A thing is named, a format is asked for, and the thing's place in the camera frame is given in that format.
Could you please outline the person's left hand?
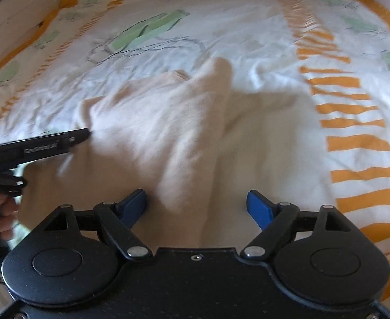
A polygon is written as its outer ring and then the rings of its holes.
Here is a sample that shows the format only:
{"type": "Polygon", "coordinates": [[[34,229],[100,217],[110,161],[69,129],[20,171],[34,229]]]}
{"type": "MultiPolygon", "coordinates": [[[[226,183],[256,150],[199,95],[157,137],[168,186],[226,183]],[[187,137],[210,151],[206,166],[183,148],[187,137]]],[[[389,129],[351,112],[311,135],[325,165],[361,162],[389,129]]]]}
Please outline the person's left hand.
{"type": "Polygon", "coordinates": [[[0,237],[4,241],[10,241],[13,238],[18,210],[19,205],[14,197],[0,193],[0,237]]]}

